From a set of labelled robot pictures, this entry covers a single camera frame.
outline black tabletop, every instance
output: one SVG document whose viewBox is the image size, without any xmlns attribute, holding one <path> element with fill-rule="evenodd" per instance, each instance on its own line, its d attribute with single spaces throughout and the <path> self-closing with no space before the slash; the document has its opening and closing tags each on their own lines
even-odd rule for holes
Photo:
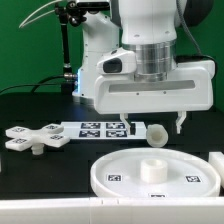
<svg viewBox="0 0 224 224">
<path fill-rule="evenodd" d="M 211 151 L 224 151 L 224 113 L 212 108 L 188 112 L 180 135 L 177 113 L 131 114 L 131 121 L 162 124 L 169 134 L 165 148 L 208 159 Z M 113 151 L 149 147 L 146 140 L 71 141 L 60 149 L 45 147 L 35 157 L 31 150 L 5 148 L 5 130 L 14 126 L 40 129 L 62 121 L 119 121 L 118 115 L 100 115 L 93 107 L 76 104 L 72 96 L 53 93 L 15 93 L 0 96 L 0 199 L 65 198 L 93 196 L 90 168 Z"/>
</svg>

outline white plastic piece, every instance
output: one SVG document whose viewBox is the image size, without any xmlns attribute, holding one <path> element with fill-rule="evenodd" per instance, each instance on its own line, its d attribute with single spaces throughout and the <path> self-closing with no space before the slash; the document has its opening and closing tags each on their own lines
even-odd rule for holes
<svg viewBox="0 0 224 224">
<path fill-rule="evenodd" d="M 0 223 L 220 224 L 223 210 L 223 197 L 1 200 Z"/>
<path fill-rule="evenodd" d="M 167 180 L 168 165 L 165 160 L 145 159 L 141 161 L 141 179 L 148 184 L 160 184 Z"/>
<path fill-rule="evenodd" d="M 62 135 L 69 136 L 70 139 L 83 140 L 145 140 L 146 126 L 144 122 L 132 122 L 135 124 L 135 135 L 129 135 L 122 122 L 62 122 L 64 127 Z"/>
<path fill-rule="evenodd" d="M 159 171 L 148 169 L 142 175 L 142 163 L 147 160 L 159 160 Z M 142 180 L 150 171 L 154 177 Z M 156 173 L 163 178 L 156 179 Z M 219 195 L 220 184 L 219 174 L 209 163 L 168 149 L 121 150 L 100 158 L 91 168 L 91 186 L 99 197 L 212 197 Z"/>
<path fill-rule="evenodd" d="M 180 134 L 181 129 L 182 129 L 181 125 L 184 123 L 186 117 L 187 117 L 187 112 L 186 111 L 178 112 L 178 118 L 176 120 L 177 134 Z"/>
<path fill-rule="evenodd" d="M 70 141 L 69 137 L 58 135 L 63 130 L 63 126 L 57 124 L 47 125 L 40 130 L 14 127 L 6 130 L 6 136 L 14 139 L 6 142 L 5 145 L 8 149 L 20 152 L 31 147 L 34 155 L 41 155 L 44 144 L 59 148 Z"/>
<path fill-rule="evenodd" d="M 146 140 L 154 148 L 162 148 L 168 142 L 166 129 L 159 124 L 149 125 L 146 132 Z"/>
<path fill-rule="evenodd" d="M 224 188 L 224 155 L 221 152 L 210 152 L 209 163 L 217 170 Z"/>
</svg>

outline white round container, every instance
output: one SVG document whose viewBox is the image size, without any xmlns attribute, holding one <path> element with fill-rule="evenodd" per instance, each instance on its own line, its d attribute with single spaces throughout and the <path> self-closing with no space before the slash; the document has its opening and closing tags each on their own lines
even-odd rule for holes
<svg viewBox="0 0 224 224">
<path fill-rule="evenodd" d="M 168 149 L 117 151 L 91 168 L 91 186 L 99 197 L 208 197 L 218 196 L 220 185 L 209 163 Z"/>
</svg>

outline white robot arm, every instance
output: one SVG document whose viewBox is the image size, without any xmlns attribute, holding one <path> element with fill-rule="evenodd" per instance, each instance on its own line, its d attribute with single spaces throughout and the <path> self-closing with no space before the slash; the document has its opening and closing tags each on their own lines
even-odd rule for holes
<svg viewBox="0 0 224 224">
<path fill-rule="evenodd" d="M 184 9 L 186 0 L 179 1 Z M 213 104 L 211 60 L 177 63 L 176 0 L 119 0 L 122 48 L 97 65 L 95 108 L 102 114 L 178 112 L 177 133 L 186 111 Z"/>
</svg>

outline green wall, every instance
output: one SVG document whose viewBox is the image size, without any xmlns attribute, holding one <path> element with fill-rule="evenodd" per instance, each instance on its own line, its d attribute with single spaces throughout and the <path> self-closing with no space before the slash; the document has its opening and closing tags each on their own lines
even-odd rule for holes
<svg viewBox="0 0 224 224">
<path fill-rule="evenodd" d="M 49 1 L 1 0 L 0 89 L 11 85 L 36 83 L 45 77 L 62 74 L 61 34 L 57 17 L 50 15 L 24 29 L 18 28 L 27 15 L 47 2 Z M 209 17 L 191 30 L 203 53 L 215 57 L 219 63 L 219 73 L 213 80 L 214 95 L 216 106 L 224 111 L 223 22 L 224 1 L 215 0 Z M 82 32 L 80 28 L 72 27 L 69 32 L 71 59 L 76 70 L 82 59 Z M 178 37 L 178 54 L 195 52 L 182 29 L 178 29 Z M 41 90 L 58 91 L 59 87 L 43 87 Z"/>
</svg>

